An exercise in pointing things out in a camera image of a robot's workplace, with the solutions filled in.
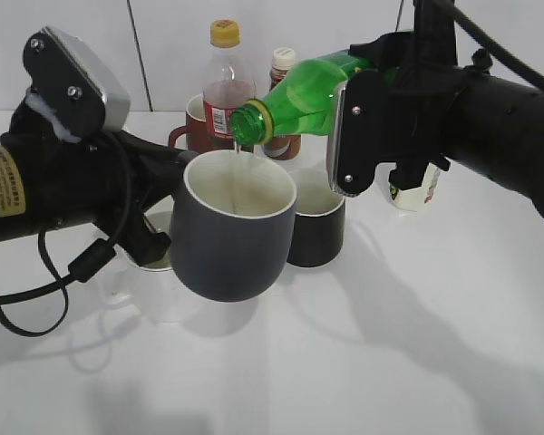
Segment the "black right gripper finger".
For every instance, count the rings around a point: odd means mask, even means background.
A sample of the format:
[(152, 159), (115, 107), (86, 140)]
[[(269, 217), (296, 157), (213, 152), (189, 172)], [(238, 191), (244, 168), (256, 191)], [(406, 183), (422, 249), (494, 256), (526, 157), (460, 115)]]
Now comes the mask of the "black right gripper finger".
[(417, 189), (423, 184), (426, 170), (433, 166), (435, 169), (447, 171), (449, 164), (440, 168), (425, 160), (407, 160), (397, 162), (389, 173), (389, 184), (399, 190)]
[(386, 71), (402, 64), (412, 42), (413, 31), (392, 32), (370, 43), (351, 44), (348, 53), (365, 59), (378, 71)]

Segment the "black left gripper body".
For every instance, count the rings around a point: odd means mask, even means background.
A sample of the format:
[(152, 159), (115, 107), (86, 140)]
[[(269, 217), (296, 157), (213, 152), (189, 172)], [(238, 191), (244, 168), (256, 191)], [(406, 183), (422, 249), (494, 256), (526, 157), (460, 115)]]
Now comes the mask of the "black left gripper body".
[(145, 212), (173, 195), (197, 153), (130, 133), (100, 133), (49, 157), (49, 215), (62, 227), (93, 223), (139, 266), (161, 260), (170, 237)]

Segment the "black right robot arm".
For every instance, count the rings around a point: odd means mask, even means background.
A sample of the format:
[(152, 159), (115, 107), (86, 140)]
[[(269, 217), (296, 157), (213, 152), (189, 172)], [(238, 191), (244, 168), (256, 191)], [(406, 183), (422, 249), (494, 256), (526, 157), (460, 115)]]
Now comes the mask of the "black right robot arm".
[(483, 52), (459, 66), (453, 34), (390, 33), (349, 53), (368, 66), (338, 98), (335, 189), (364, 192), (382, 163), (393, 164), (393, 186), (412, 189), (427, 166), (458, 162), (528, 198), (544, 219), (544, 92), (491, 75)]

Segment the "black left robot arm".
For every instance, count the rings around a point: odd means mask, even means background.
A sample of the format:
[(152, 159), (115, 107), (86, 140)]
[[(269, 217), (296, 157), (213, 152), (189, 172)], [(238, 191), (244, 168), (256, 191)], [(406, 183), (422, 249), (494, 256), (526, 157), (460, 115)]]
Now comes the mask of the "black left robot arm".
[(66, 142), (21, 102), (0, 136), (0, 242), (55, 224), (93, 223), (107, 236), (117, 234), (137, 265), (158, 261), (170, 237), (151, 230), (143, 215), (176, 192), (195, 156), (124, 130)]

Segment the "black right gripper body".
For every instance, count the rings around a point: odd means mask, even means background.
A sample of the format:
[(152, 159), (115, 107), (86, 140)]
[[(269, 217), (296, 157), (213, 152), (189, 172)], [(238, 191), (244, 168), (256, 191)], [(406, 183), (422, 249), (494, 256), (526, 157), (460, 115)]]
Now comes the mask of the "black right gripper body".
[(442, 128), (466, 83), (462, 69), (427, 69), (418, 82), (390, 87), (380, 163), (425, 160), (439, 168), (450, 166)]

